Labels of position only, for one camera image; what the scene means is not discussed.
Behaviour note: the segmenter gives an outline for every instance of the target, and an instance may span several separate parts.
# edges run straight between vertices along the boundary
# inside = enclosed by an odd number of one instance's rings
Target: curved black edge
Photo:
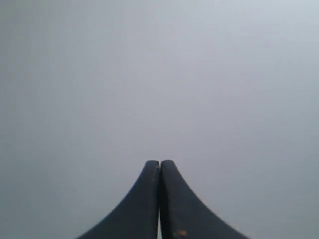
[[[156,239],[160,164],[147,161],[125,198],[78,239]]]
[[[159,208],[163,239],[248,239],[201,202],[171,160],[161,163]]]

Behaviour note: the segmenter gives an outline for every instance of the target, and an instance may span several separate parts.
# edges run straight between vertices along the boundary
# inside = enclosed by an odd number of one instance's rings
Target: black object
[[[78,239],[156,239],[160,164],[147,161],[126,197]]]
[[[147,161],[120,204],[78,239],[248,239],[211,212],[171,160]]]
[[[163,239],[248,239],[201,202],[173,161],[161,163],[159,181]]]

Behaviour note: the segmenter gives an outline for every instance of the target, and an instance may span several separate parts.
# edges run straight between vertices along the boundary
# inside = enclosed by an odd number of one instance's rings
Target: black rubber tip
[[[156,239],[160,164],[147,161],[125,198],[78,239]]]
[[[163,239],[248,239],[201,202],[173,161],[161,163],[159,181]]]

